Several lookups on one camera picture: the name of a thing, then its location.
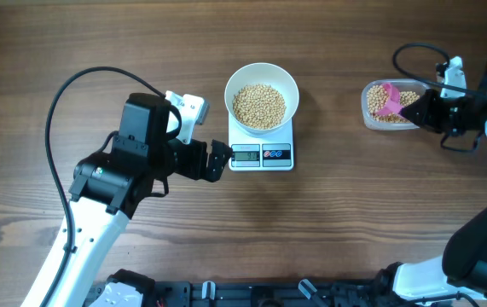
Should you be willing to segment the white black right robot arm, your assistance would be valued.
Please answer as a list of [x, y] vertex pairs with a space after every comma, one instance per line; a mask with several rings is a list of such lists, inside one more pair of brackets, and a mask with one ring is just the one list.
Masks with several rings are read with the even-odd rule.
[[[487, 136], [487, 66], [478, 90], [461, 89], [461, 96], [446, 97], [438, 88], [416, 102], [399, 108], [398, 115], [443, 138], [475, 130]], [[451, 299], [471, 304], [487, 300], [487, 207], [457, 230], [442, 256], [417, 264], [394, 263], [381, 270], [364, 291], [370, 306], [423, 306]]]

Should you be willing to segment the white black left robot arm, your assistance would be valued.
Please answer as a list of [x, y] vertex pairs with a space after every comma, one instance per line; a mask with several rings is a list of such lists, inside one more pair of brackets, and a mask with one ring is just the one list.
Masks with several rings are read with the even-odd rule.
[[69, 188], [71, 216], [62, 221], [48, 257], [26, 295], [25, 306], [80, 306], [117, 238], [138, 204], [169, 192], [173, 173], [216, 182], [232, 155], [219, 141], [200, 142], [194, 127], [204, 122], [201, 97], [133, 93], [119, 129], [74, 169]]

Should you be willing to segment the pink plastic measuring scoop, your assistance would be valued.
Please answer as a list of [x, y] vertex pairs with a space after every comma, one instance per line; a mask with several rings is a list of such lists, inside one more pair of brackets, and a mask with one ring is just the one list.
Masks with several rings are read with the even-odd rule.
[[391, 83], [382, 84], [382, 88], [386, 91], [387, 99], [385, 105], [375, 115], [387, 116], [395, 114], [400, 116], [403, 106], [400, 104], [400, 91]]

